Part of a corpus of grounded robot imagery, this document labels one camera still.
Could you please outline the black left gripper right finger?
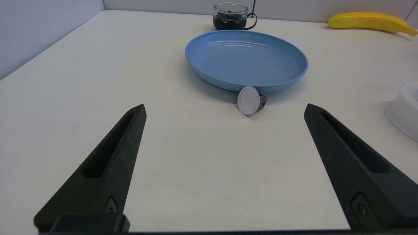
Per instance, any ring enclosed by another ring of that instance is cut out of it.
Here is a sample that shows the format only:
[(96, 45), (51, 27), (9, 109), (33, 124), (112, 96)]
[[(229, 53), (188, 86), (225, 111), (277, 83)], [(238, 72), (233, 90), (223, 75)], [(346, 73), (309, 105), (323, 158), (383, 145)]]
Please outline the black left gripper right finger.
[(304, 119), (352, 231), (417, 230), (417, 183), (323, 108)]

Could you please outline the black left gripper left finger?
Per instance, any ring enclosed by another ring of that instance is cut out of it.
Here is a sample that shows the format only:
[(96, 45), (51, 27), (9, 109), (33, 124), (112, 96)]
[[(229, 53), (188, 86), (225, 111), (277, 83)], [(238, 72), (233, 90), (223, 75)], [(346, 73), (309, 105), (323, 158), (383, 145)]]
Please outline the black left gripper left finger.
[(128, 110), (33, 219), (40, 233), (123, 233), (124, 206), (145, 127), (143, 104)]

